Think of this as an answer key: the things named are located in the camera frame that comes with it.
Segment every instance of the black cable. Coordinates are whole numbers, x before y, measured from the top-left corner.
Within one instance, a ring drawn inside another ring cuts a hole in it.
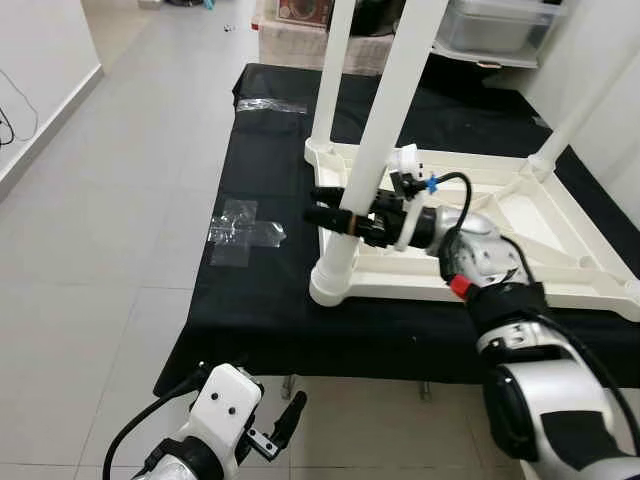
[[[454,227],[456,232],[459,232],[460,228],[462,228],[462,224],[467,218],[467,214],[469,213],[469,206],[471,205],[471,181],[469,180],[469,177],[467,177],[464,173],[449,172],[442,175],[441,177],[436,178],[436,183],[443,183],[447,180],[451,180],[452,178],[459,178],[464,182],[465,187],[467,188],[467,192],[464,198],[464,206],[462,207],[462,212],[460,213],[460,217],[458,218],[458,221],[456,222],[456,225]]]
[[[627,402],[627,399],[622,395],[622,392],[620,391],[620,388],[618,387],[615,379],[607,370],[607,367],[605,367],[604,364],[598,359],[598,357],[569,329],[539,313],[535,314],[532,320],[542,323],[552,330],[556,330],[561,333],[573,346],[573,348],[576,349],[578,354],[584,359],[589,368],[591,368],[600,384],[603,387],[609,388],[611,390],[613,397],[618,402],[618,405],[620,405],[620,409],[622,410],[624,418],[627,421],[627,425],[631,433],[631,438],[633,439],[633,446],[636,451],[636,455],[640,456],[640,427],[638,427],[638,421],[636,420],[636,417],[634,416],[633,411],[631,410],[631,407]]]
[[[1,117],[0,125],[2,125],[3,123],[7,125],[7,127],[9,127],[9,132],[11,133],[11,138],[7,142],[3,142],[2,139],[0,138],[0,147],[1,147],[2,145],[9,145],[10,143],[13,143],[13,141],[16,139],[16,132],[15,130],[13,130],[13,126],[11,125],[11,122],[9,121],[7,116],[5,115],[4,110],[2,110],[2,107],[0,107],[0,117]]]
[[[129,433],[131,433],[131,431],[136,428],[145,418],[158,410],[162,405],[167,403],[172,398],[174,397],[169,395],[160,397],[147,408],[142,410],[138,415],[133,417],[133,419],[129,423],[127,423],[122,430],[118,432],[118,434],[111,442],[111,445],[109,445],[107,455],[104,457],[104,464],[102,466],[102,480],[111,479],[111,463],[113,462],[113,457],[115,456],[116,450],[120,446],[120,443],[122,443],[122,440],[124,440],[125,437],[129,435]]]
[[[206,365],[200,364],[198,369],[187,377],[183,382],[176,385],[173,389],[165,393],[158,398],[151,405],[142,410],[138,415],[133,417],[129,423],[127,423],[122,430],[111,441],[107,454],[104,457],[104,463],[102,465],[102,480],[111,480],[111,464],[113,463],[113,457],[116,455],[116,450],[131,431],[136,428],[145,418],[151,415],[153,412],[162,407],[169,400],[176,397],[180,397],[194,390],[200,390],[204,386],[209,376],[209,369]]]
[[[505,242],[509,243],[513,248],[516,249],[516,251],[518,252],[518,255],[520,256],[520,262],[522,263],[524,271],[527,274],[527,278],[529,279],[529,283],[530,284],[536,283],[536,280],[533,277],[533,273],[531,273],[531,268],[529,268],[529,263],[527,262],[527,258],[524,256],[524,252],[522,251],[522,248],[520,248],[520,245],[518,245],[516,242],[511,240],[509,237],[505,237],[504,235],[500,235],[500,238]]]

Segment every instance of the white wall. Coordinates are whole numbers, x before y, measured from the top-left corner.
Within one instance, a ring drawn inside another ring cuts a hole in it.
[[[40,129],[99,68],[80,0],[11,0],[0,4],[0,69],[26,94],[39,114]],[[34,115],[0,73],[0,107],[23,138]],[[6,138],[6,127],[0,137]],[[0,147],[0,178],[28,147]]]
[[[552,127],[640,45],[640,1],[565,0],[570,9],[544,46],[541,68],[518,88]],[[571,143],[580,159],[640,228],[640,55]]]

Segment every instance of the cardboard box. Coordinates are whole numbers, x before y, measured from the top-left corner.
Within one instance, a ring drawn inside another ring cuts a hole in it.
[[[331,0],[276,0],[276,18],[285,22],[324,27]]]

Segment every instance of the plastic storage box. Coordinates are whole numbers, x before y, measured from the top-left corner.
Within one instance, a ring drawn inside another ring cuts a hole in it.
[[[564,11],[541,0],[452,0],[437,40],[459,51],[511,54],[537,49]]]

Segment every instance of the baseboard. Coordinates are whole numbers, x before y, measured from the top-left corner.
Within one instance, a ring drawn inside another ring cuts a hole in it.
[[[71,117],[73,112],[89,96],[98,82],[104,76],[102,66],[98,65],[89,73],[58,111],[40,127],[37,135],[25,145],[15,156],[13,161],[0,172],[0,201],[9,194],[11,189],[20,181],[33,160],[44,150],[48,143]]]

